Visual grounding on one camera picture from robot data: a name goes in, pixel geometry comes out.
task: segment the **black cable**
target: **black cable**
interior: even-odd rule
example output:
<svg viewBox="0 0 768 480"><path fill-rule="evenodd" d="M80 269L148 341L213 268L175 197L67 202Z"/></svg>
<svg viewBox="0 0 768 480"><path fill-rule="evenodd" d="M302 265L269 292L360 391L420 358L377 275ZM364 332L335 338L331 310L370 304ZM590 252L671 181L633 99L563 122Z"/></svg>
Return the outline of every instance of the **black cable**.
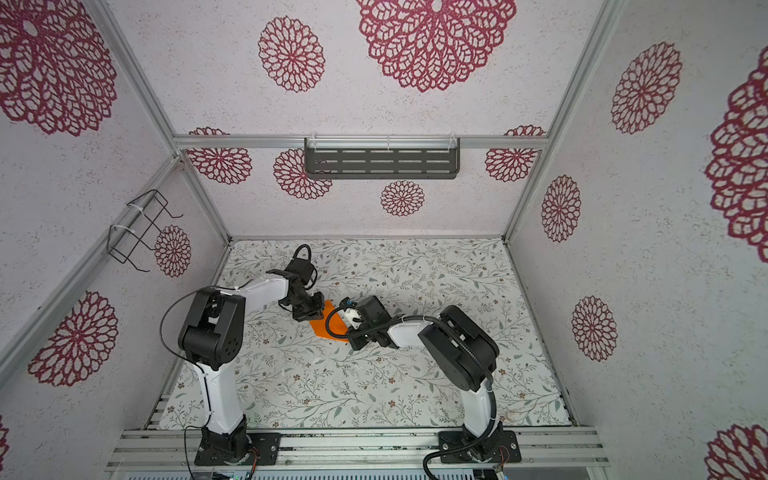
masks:
<svg viewBox="0 0 768 480"><path fill-rule="evenodd" d="M299 252L302 249L304 249L304 248L306 248L306 260L308 262L311 262L312 261L312 249L306 243L302 243L301 245L299 245L298 248L296 248L296 251L293 252L293 258L299 258Z"/></svg>
<svg viewBox="0 0 768 480"><path fill-rule="evenodd" d="M317 267L312 265L313 273L315 274L315 278L312 279L312 283L309 284L309 286L305 286L304 290L311 290L313 286L315 286L315 283L317 282Z"/></svg>
<svg viewBox="0 0 768 480"><path fill-rule="evenodd" d="M205 424L201 427L195 427L192 425L187 425L184 427L184 459L187 461L187 470L190 472L190 480L194 480L194 473L192 473L192 467L190 466L190 456L189 452L187 452L187 429L196 429L196 430L202 430L208 425L208 422L210 422L210 417L212 414L208 414L208 420L205 421Z"/></svg>
<svg viewBox="0 0 768 480"><path fill-rule="evenodd" d="M204 286L202 288L199 288L199 289L197 289L197 290L195 290L193 292L190 292L187 295L184 295L180 299L178 299L175 302L173 302L173 304L171 306L169 306L168 310L166 310L165 313L163 314L163 318L160 319L160 343L163 344L163 347L165 347L165 349L168 352L170 352L171 355L176 356L176 357L182 359L185 362L191 363L192 365L196 366L200 370L201 373L203 373L203 385L205 386L205 396L206 396L206 399L208 400L208 408L210 408L210 394L208 393L208 380L205 378L205 371L203 370L203 368L201 366L199 366L196 362L193 362L192 360L189 360L187 357L181 356L178 353L176 353L173 350L171 350L170 347L168 347L168 345L166 345L165 340L163 340L163 323L165 323L165 318L168 316L168 313L170 313L170 311L179 302L181 302L182 300L186 299L189 296L193 296L195 293L199 293L199 292L205 290L206 288L215 288L215 289L219 289L219 290L235 290L234 288L226 288L224 286L208 285L208 286ZM184 427L184 458L187 460L187 470L189 470L189 472L190 472L190 480L194 480L194 475L192 474L192 467L190 467L190 458L189 458L189 454L187 452L187 429L200 429L200 430L204 429L206 426L208 426L208 422L210 422L210 417L211 416L212 416L212 413L209 413L208 414L208 420L206 420L205 423L202 426L195 427L195 426L188 425L188 426Z"/></svg>
<svg viewBox="0 0 768 480"><path fill-rule="evenodd" d="M422 468L424 468L424 473L427 474L430 480L440 480L436 476L432 474L432 472L429 471L429 461L433 458L438 457L444 457L446 455L455 455L457 453L463 453L468 451L469 449L473 449L477 445L479 445L481 442L484 442L493 432L494 427L496 427L496 396L493 394L493 392L490 393L490 399L491 399L491 419L488 422L488 426L485 427L485 431L476 439L472 440L470 443L466 445L462 445L460 447L456 447L454 449L450 450L438 450L437 452L428 453L424 459L422 460Z"/></svg>
<svg viewBox="0 0 768 480"><path fill-rule="evenodd" d="M331 317L336 315L336 313L346 310L349 308L355 308L354 306L340 306L331 311L331 313L328 314L326 317L326 332L328 332L329 335L331 335L335 339L356 339L361 336L370 335L371 333L378 332L379 330L388 329L390 326L397 325L398 323L402 323L401 317L396 317L394 320L391 320L387 323L382 323L381 325L374 326L373 328L369 328L367 330L357 330L354 333L336 333L331 331Z"/></svg>
<svg viewBox="0 0 768 480"><path fill-rule="evenodd" d="M483 365L480 359L475 355L474 352L472 352L469 346L464 342L464 340L462 340L459 334L456 333L456 331L451 328L450 325L443 322L439 318L435 318L434 316L424 316L424 315L404 316L402 318L402 321L405 322L406 320L418 320L418 319L424 319L424 320L427 320L428 322L432 322L433 325L437 326L451 340L456 342L456 345L461 350L464 351L464 353L470 358L471 361L473 361L478 366L478 368L480 368L480 371L482 372L483 376L488 380L488 385L485 387L485 389L488 390L489 392L493 389L493 375L491 374L491 371L488 370L487 366Z"/></svg>
<svg viewBox="0 0 768 480"><path fill-rule="evenodd" d="M473 449L474 447L479 445L481 442L485 441L491 435L494 427L496 426L496 396L493 394L493 391L492 391L493 375L491 374L491 371L488 369L487 366L483 365L480 359L475 355L474 352L472 352L469 346L464 342L464 340L462 340L461 336L458 333L456 333L456 331L454 331L454 329L452 329L450 325L448 325L447 323L443 322L438 318L435 318L434 316L427 316L427 315L400 316L395 318L391 322L383 323L382 325L375 326L371 329L362 330L359 332L343 334L343 335L332 332L330 329L331 317L342 310L347 310L350 308L354 308L354 307L353 306L337 307L333 309L333 311L326 317L326 331L333 338L353 339L353 338L369 335L370 333L374 333L382 329L388 329L390 326L397 325L407 320L418 320L418 319L427 320L429 322L432 322L432 325L437 326L440 330L443 331L443 333L445 333L451 340L453 340L456 343L456 345L470 358L470 360L473 361L473 363L480 368L480 371L482 372L483 376L486 378L485 388L486 390L488 390L488 396L491 400L491 418L488 421L488 426L485 427L485 431L478 438L472 440L467 445L462 445L460 447L456 447L450 450L439 450L437 452L430 453L427 456L425 456L422 461L422 467L424 468L424 473L427 474L430 480L439 480L436 476L432 474L432 472L429 471L428 463L430 460L432 460L433 458L438 458L446 455L455 455L457 453L467 452L468 450Z"/></svg>

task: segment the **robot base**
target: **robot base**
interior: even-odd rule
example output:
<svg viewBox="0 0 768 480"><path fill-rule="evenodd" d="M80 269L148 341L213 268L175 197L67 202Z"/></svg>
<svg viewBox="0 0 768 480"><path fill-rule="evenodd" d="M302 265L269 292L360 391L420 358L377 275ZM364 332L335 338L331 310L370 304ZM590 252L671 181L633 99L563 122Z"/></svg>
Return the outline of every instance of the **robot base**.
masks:
<svg viewBox="0 0 768 480"><path fill-rule="evenodd" d="M275 465L280 449L279 433L246 434L246 417L230 434L220 434L203 428L203 437L194 464L200 467L214 465L252 465L255 448L259 452L256 465Z"/></svg>
<svg viewBox="0 0 768 480"><path fill-rule="evenodd" d="M442 450L449 450L470 443L474 436L466 429L462 430L462 432L440 432L438 434L438 439L440 441L439 448ZM491 437L478 445L475 449L472 449L470 452L446 455L441 457L440 460L442 463L499 463L502 461L502 451L499 449L500 445L506 447L509 452L509 458L507 458L507 452L504 454L505 463L519 463L522 461L517 436L512 430L504 430L501 423L498 424L498 428L491 434Z"/></svg>

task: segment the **wallpaper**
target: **wallpaper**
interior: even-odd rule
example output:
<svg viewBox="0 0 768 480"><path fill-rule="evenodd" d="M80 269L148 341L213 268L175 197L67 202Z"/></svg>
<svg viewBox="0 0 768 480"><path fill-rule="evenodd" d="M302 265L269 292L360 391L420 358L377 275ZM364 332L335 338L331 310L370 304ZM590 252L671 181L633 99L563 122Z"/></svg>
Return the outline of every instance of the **wallpaper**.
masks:
<svg viewBox="0 0 768 480"><path fill-rule="evenodd" d="M161 192L177 218L163 212L159 228L143 218L133 225L148 229L145 242L156 249L139 245L130 256L146 271L110 259L0 392L0 478L99 478L121 432L147 421L173 362L157 337L160 317L206 281L223 247L180 170ZM146 211L153 216L156 208ZM168 243L168 230L183 231L187 241ZM135 243L126 235L119 247ZM166 319L169 345L188 306L180 303Z"/></svg>
<svg viewBox="0 0 768 480"><path fill-rule="evenodd" d="M768 10L630 3L512 243L617 478L765 478Z"/></svg>
<svg viewBox="0 0 768 480"><path fill-rule="evenodd" d="M500 235L538 156L462 150L454 180L312 180L303 150L188 153L230 232L244 237Z"/></svg>
<svg viewBox="0 0 768 480"><path fill-rule="evenodd" d="M547 129L601 4L110 2L175 131L230 134Z"/></svg>
<svg viewBox="0 0 768 480"><path fill-rule="evenodd" d="M302 242L235 243L220 284L284 268ZM494 390L507 425L570 425L500 239L312 240L317 289L335 305L377 295L392 315L434 315L455 304L496 341ZM461 425L460 390L424 349L385 349L320 338L273 303L247 313L234 360L250 427ZM205 422L203 396L185 365L162 429Z"/></svg>
<svg viewBox="0 0 768 480"><path fill-rule="evenodd" d="M79 2L2 2L0 38L2 349L167 154Z"/></svg>

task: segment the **white wall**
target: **white wall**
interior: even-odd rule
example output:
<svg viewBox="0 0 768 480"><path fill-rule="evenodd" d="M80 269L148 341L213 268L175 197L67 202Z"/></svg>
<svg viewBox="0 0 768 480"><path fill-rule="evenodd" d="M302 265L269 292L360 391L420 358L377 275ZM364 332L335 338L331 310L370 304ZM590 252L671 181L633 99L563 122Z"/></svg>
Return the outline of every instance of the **white wall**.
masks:
<svg viewBox="0 0 768 480"><path fill-rule="evenodd" d="M37 5L0 7L0 349L167 161L82 6ZM120 432L152 411L171 362L157 339L159 315L202 286L222 247L180 172L161 191L184 214L158 221L187 232L189 267L167 276L141 248L131 258L149 273L110 260L88 291L107 299L116 320L88 328L60 319L58 336L39 346L43 368L33 362L3 385L0 478L97 478ZM169 319L171 344L180 308Z"/></svg>
<svg viewBox="0 0 768 480"><path fill-rule="evenodd" d="M0 348L167 159L121 74L98 130L46 134L0 113Z"/></svg>
<svg viewBox="0 0 768 480"><path fill-rule="evenodd" d="M768 452L761 430L768 427L768 263L748 239L728 234L705 174L729 95L762 62L762 73L752 74L756 103L735 120L745 125L734 138L753 135L745 140L753 142L752 157L729 165L756 174L756 201L740 208L765 228L765 25L761 2L630 3L513 238L559 376L581 422L598 427L617 478L730 478L722 465L739 457L749 465ZM622 133L611 114L616 87L631 61L662 41L680 52L679 85L653 124ZM580 215L572 234L555 242L541 205L562 175L578 185L580 204L571 206ZM589 296L613 317L601 318L604 355L595 359L579 348L573 325ZM723 460L729 449L733 456ZM734 478L762 478L764 458Z"/></svg>
<svg viewBox="0 0 768 480"><path fill-rule="evenodd" d="M301 192L310 198L291 195L274 175L276 159L283 152L249 150L252 170L240 184L228 185L201 175L232 235L498 236L525 186L524 180L491 178L485 170L486 151L462 150L462 168L456 179L408 182L418 191L418 197L408 203L420 205L419 209L391 214L382 205L382 192L395 180L333 180L314 190L323 193L320 197L311 198L306 189ZM303 153L298 155L303 161Z"/></svg>
<svg viewBox="0 0 768 480"><path fill-rule="evenodd" d="M522 125L549 127L601 0L499 2L487 13L500 22L507 19L506 28L482 33L503 33L503 41L498 36L501 43L489 49L484 66L476 67L481 63L478 56L458 61L458 70L469 65L474 70L462 81L441 85L444 90L403 87L398 78L384 72L376 60L378 54L370 53L360 31L361 21L372 17L367 13L369 5L376 9L383 4L331 0L111 3L179 133L217 129L227 134L504 134ZM433 3L424 5L431 14ZM452 3L442 5L441 12L450 10ZM420 18L417 29L429 36L434 30L425 25L430 21L419 15L412 12L408 18ZM281 80L281 85L270 77L271 64L265 67L263 57L269 61L280 48L272 41L278 35L271 35L269 25L284 17L292 19L291 25L300 21L311 30L306 35L313 47L305 55L315 64L304 80L287 75L292 80ZM482 23L477 15L462 20ZM382 33L380 24L373 22L372 28ZM455 31L454 35L462 38L463 34ZM431 41L441 43L434 33ZM408 68L403 71L412 73ZM302 88L286 89L296 84L295 78ZM273 176L280 151L225 152L224 157L239 155L241 175L233 179L211 174L212 179L204 178L204 183L234 235L494 236L506 228L525 175L515 181L494 178L486 170L487 153L464 150L462 171L455 180L416 182L423 190L424 204L406 217L382 208L381 193L391 181L334 181L321 197L291 197Z"/></svg>
<svg viewBox="0 0 768 480"><path fill-rule="evenodd" d="M204 285L222 248L179 171L159 190L168 199L171 213L184 215L171 219L161 214L157 223L161 228L176 225L186 233L191 248L189 266L180 276L168 276L157 265L154 254L141 247L131 259L150 270L148 273L128 263L110 261L86 289L107 299L117 319L98 324L100 334L107 338L99 336L97 343L106 345L107 358L100 360L98 370L89 372L86 378L75 376L68 381L69 377L65 377L63 382L55 374L40 375L46 369L38 369L33 360L4 386L0 392L0 422L8 430L8 451L0 461L0 478L98 478L122 431L141 428L154 410L163 374L174 360L158 339L160 318L176 298ZM137 231L143 231L146 225L145 220L139 220ZM151 246L156 238L156 230L147 234ZM126 236L121 246L132 244ZM164 339L171 348L176 345L188 307L189 302L180 303L166 320ZM84 331L76 327L73 330ZM58 358L63 359L65 347L72 347L74 341L62 336L57 340L63 345L56 349ZM41 345L41 349L50 345ZM93 352L86 349L78 358ZM44 354L40 358L51 357ZM52 370L59 373L65 367L57 364Z"/></svg>
<svg viewBox="0 0 768 480"><path fill-rule="evenodd" d="M505 0L516 13L487 65L444 91L422 93L385 76L369 56L359 3L376 2L133 0L111 7L179 132L503 134L520 124L548 127L601 5ZM501 21L502 10L488 11ZM265 27L283 17L308 26L322 48L324 72L306 91L279 86L260 57L274 46L260 47Z"/></svg>

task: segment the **cable tie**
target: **cable tie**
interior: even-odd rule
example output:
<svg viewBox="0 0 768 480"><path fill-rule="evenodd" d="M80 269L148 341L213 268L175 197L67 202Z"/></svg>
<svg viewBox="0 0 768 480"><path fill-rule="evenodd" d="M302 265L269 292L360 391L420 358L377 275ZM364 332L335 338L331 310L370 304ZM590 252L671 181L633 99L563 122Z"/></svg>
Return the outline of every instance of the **cable tie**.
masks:
<svg viewBox="0 0 768 480"><path fill-rule="evenodd" d="M128 231L129 231L129 232L131 232L133 235L135 235L135 234L136 234L136 230L134 230L134 229L132 229L132 228L128 228L128 227L126 227L126 226L124 226L124 225L112 225L112 228L122 228L123 230L128 230Z"/></svg>

